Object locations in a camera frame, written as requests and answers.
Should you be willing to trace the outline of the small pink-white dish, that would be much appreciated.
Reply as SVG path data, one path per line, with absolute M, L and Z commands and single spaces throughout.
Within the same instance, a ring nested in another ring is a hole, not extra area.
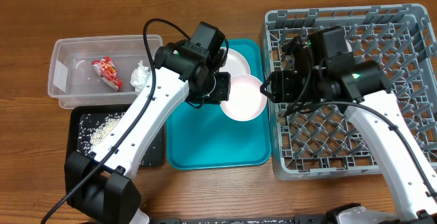
M 223 113 L 238 122 L 258 117 L 264 110 L 267 97 L 260 92 L 262 82 L 250 74 L 231 77 L 229 99 L 222 101 Z

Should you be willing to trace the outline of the large white plate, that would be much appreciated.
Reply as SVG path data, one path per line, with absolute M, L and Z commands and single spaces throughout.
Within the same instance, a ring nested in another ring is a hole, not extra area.
M 230 48 L 227 52 L 227 60 L 225 65 L 220 67 L 218 71 L 228 72 L 231 77 L 251 73 L 251 69 L 246 58 L 232 48 Z

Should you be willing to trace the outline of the white tissue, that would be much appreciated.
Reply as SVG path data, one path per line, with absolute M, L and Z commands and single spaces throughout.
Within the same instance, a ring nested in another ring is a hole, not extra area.
M 140 60 L 138 67 L 132 71 L 130 84 L 134 87 L 136 92 L 140 92 L 147 83 L 150 77 L 150 68 L 143 65 L 143 61 Z

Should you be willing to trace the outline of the red snack wrapper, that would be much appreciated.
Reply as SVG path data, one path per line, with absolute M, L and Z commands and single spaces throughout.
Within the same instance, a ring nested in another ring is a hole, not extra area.
M 100 78 L 116 92 L 119 92 L 123 82 L 118 79 L 117 70 L 110 57 L 92 61 L 92 66 Z

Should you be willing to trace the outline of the white rice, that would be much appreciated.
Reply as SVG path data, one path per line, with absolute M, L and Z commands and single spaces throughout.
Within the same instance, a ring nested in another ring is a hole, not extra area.
M 77 150 L 87 154 L 99 144 L 123 117 L 121 113 L 86 113 L 79 120 Z

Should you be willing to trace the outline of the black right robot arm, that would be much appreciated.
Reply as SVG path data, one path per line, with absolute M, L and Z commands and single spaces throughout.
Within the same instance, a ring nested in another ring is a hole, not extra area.
M 271 73 L 260 92 L 288 103 L 287 115 L 336 105 L 363 137 L 395 202 L 395 214 L 350 203 L 329 210 L 323 223 L 435 223 L 436 172 L 405 123 L 378 63 L 356 63 L 342 27 L 329 27 L 282 45 L 292 70 Z

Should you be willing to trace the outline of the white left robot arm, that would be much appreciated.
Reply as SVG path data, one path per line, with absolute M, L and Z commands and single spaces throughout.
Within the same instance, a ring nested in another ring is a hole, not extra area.
M 229 99 L 225 65 L 229 42 L 217 27 L 200 22 L 192 36 L 147 50 L 151 77 L 113 130 L 88 154 L 68 149 L 66 195 L 42 218 L 63 205 L 100 223 L 150 223 L 140 209 L 133 180 L 142 158 L 171 113 L 183 102 L 195 109 Z

